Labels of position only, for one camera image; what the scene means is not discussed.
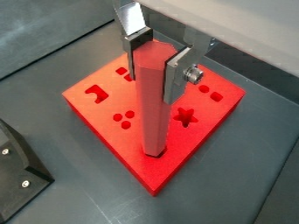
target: screw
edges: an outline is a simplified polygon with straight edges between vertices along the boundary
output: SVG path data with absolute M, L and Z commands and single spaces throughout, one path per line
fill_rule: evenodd
M 4 149 L 3 150 L 3 155 L 8 155 L 10 154 L 10 150 L 8 149 Z
M 31 182 L 30 182 L 28 180 L 26 180 L 26 181 L 23 182 L 23 188 L 28 187 L 30 184 L 31 184 Z
M 215 39 L 215 38 L 213 38 L 213 39 L 211 39 L 211 41 L 210 41 L 210 45 L 211 45 L 211 46 L 214 46 L 214 45 L 215 45 L 215 43 L 217 43 L 217 39 Z
M 194 85 L 199 84 L 203 77 L 203 71 L 194 65 L 191 66 L 186 73 L 185 73 L 185 79 Z

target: gray tabletop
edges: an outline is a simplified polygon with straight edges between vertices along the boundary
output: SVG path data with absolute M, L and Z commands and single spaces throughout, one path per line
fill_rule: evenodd
M 114 19 L 110 0 L 0 0 L 0 80 Z
M 299 139 L 290 154 L 285 169 L 279 174 L 266 204 L 257 219 L 257 224 L 299 223 Z
M 253 223 L 299 135 L 299 106 L 206 58 L 247 95 L 154 198 L 62 98 L 122 53 L 110 24 L 0 82 L 0 117 L 57 179 L 10 224 Z

